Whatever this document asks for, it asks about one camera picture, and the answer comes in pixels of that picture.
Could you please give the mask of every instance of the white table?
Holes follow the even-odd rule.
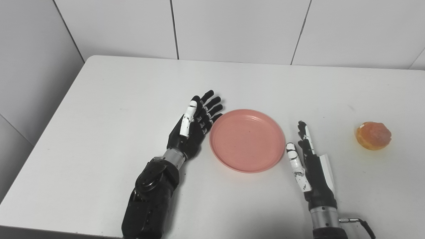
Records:
[[[425,234],[425,71],[91,57],[0,205],[0,225],[121,237],[134,181],[195,94],[214,89],[225,110],[272,117],[287,141],[297,122],[328,153],[341,216],[378,238]],[[354,131],[383,122],[391,144],[362,148]],[[257,174],[233,171],[208,138],[181,169],[170,239],[310,239],[307,203],[286,156]],[[367,238],[345,225],[351,239]]]

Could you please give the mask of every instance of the white panel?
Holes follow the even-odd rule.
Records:
[[[0,1],[0,113],[32,144],[83,61],[51,0]]]
[[[411,70],[425,70],[425,49],[418,56],[415,62],[410,66]]]
[[[309,0],[173,1],[180,59],[290,64]]]
[[[424,12],[423,0],[313,0],[293,64],[408,69]]]
[[[0,115],[0,202],[33,146]]]
[[[56,0],[83,55],[177,59],[169,0]]]

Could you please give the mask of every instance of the robotic hand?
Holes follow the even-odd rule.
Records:
[[[338,218],[337,201],[333,175],[327,155],[317,156],[307,125],[298,122],[298,142],[303,150],[304,166],[298,156],[295,144],[286,145],[289,160],[294,171],[295,179],[309,203],[309,211],[313,221],[314,239],[348,239],[341,223],[359,222],[374,239],[375,235],[366,221],[359,218]]]
[[[194,96],[186,113],[168,137],[167,150],[162,157],[154,157],[136,180],[122,221],[124,238],[159,239],[164,233],[171,197],[179,184],[183,163],[200,150],[205,134],[222,115],[221,98],[212,90],[200,98]]]

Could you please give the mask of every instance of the peeled orange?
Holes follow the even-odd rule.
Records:
[[[391,141],[391,132],[382,123],[364,122],[356,132],[360,145],[369,150],[385,148]]]

